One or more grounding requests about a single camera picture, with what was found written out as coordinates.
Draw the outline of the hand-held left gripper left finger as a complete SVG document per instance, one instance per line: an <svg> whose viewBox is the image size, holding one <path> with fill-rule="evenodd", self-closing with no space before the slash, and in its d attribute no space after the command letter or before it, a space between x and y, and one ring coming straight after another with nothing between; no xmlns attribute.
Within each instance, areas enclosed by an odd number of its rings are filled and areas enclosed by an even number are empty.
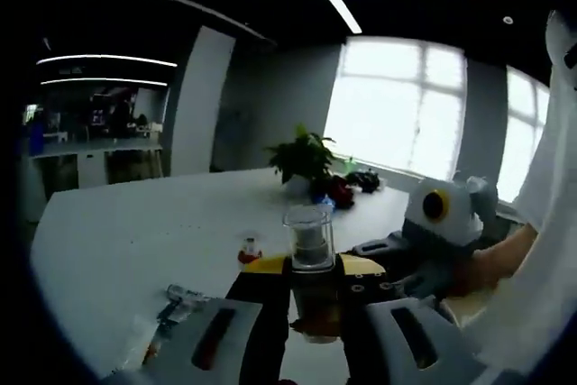
<svg viewBox="0 0 577 385"><path fill-rule="evenodd" d="M182 297L159 314L153 353L104 384L276 384L288 338L283 257L250 263L223 298Z"/></svg>

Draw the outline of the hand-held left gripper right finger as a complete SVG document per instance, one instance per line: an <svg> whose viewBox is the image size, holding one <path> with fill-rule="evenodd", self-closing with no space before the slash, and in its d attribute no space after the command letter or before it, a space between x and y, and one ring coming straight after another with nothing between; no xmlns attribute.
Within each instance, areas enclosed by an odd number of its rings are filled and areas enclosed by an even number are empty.
<svg viewBox="0 0 577 385"><path fill-rule="evenodd" d="M344 254L340 336L351 384L472 384L486 370L435 297L407 297L376 263Z"/></svg>

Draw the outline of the person's right hand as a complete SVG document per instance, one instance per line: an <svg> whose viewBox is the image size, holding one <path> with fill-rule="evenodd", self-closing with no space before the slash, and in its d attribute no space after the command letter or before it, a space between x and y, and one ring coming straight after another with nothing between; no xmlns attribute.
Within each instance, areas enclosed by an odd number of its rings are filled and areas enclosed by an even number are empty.
<svg viewBox="0 0 577 385"><path fill-rule="evenodd" d="M495 289L507 275L496 247L475 250L471 257L455 267L449 294L464 297L482 289Z"/></svg>

